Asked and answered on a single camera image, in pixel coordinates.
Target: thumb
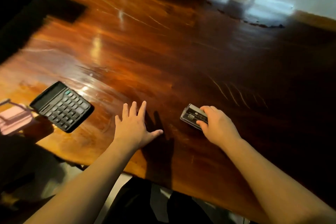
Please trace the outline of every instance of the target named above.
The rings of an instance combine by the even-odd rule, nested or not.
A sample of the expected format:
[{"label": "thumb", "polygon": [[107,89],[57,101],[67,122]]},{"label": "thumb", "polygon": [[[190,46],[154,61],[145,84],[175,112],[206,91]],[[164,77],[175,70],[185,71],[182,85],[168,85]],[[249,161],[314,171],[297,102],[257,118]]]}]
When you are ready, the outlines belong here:
[{"label": "thumb", "polygon": [[153,132],[150,132],[149,135],[148,135],[148,140],[152,141],[155,138],[157,138],[159,135],[162,135],[162,134],[163,134],[163,130],[162,129],[158,129],[158,130],[155,130]]},{"label": "thumb", "polygon": [[207,131],[208,131],[208,124],[206,124],[204,121],[201,121],[201,120],[197,120],[196,124],[201,127],[201,129],[202,129],[202,131],[203,131],[204,134],[207,133]]}]

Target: left hand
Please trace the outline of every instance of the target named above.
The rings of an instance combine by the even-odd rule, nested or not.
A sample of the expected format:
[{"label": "left hand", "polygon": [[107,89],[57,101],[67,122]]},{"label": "left hand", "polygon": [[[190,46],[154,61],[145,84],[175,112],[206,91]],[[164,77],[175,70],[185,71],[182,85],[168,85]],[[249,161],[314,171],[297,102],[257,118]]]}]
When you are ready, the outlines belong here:
[{"label": "left hand", "polygon": [[115,116],[115,134],[113,142],[130,147],[131,150],[138,150],[151,142],[154,138],[163,134],[159,129],[148,132],[145,126],[146,101],[143,101],[138,115],[137,103],[133,102],[128,112],[128,104],[124,104],[122,121],[119,116]]}]

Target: dark pants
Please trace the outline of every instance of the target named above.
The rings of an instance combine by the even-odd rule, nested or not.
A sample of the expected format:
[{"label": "dark pants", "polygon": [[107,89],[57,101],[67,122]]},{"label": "dark pants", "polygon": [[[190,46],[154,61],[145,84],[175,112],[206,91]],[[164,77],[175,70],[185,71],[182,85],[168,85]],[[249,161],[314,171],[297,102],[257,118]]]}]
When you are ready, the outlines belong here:
[{"label": "dark pants", "polygon": [[[133,177],[118,192],[103,224],[161,223],[149,204],[151,183]],[[173,192],[167,202],[169,223],[204,223],[212,221],[191,197]]]}]

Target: black calculator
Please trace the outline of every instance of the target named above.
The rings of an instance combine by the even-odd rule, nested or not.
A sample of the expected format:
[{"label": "black calculator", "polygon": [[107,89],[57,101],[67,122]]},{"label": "black calculator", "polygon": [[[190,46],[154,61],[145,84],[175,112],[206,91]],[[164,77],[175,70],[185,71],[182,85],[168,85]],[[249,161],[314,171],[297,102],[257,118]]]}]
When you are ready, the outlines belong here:
[{"label": "black calculator", "polygon": [[94,110],[93,105],[60,81],[45,89],[29,106],[66,133],[77,128]]}]

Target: polished wood surface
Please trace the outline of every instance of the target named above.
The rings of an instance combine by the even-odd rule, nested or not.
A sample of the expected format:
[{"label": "polished wood surface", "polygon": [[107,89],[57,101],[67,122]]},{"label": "polished wood surface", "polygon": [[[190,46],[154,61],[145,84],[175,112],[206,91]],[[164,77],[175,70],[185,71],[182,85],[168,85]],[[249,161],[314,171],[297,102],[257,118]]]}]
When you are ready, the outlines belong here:
[{"label": "polished wood surface", "polygon": [[95,106],[73,133],[55,129],[38,145],[89,165],[113,140],[122,104],[146,100],[148,129],[165,134],[125,171],[268,223],[228,157],[179,119],[189,103],[214,105],[261,154],[336,206],[334,21],[275,11],[268,0],[71,1],[86,6],[76,21],[49,16],[0,66],[2,98],[29,104],[61,80]]}]

